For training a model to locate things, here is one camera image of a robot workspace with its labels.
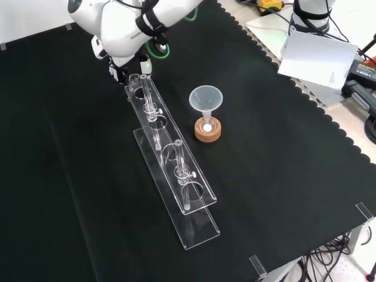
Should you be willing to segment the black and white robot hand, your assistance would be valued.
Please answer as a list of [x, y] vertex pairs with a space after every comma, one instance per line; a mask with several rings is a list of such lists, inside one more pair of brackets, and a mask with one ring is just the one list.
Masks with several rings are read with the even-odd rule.
[[103, 48], [101, 40], [94, 35], [91, 40], [92, 50], [95, 57], [99, 60], [107, 59], [109, 63], [109, 73], [113, 79], [120, 84], [127, 84], [127, 67], [134, 61], [140, 63], [141, 73], [146, 75], [152, 74], [152, 62], [150, 56], [138, 50], [134, 55], [118, 58], [109, 55]]

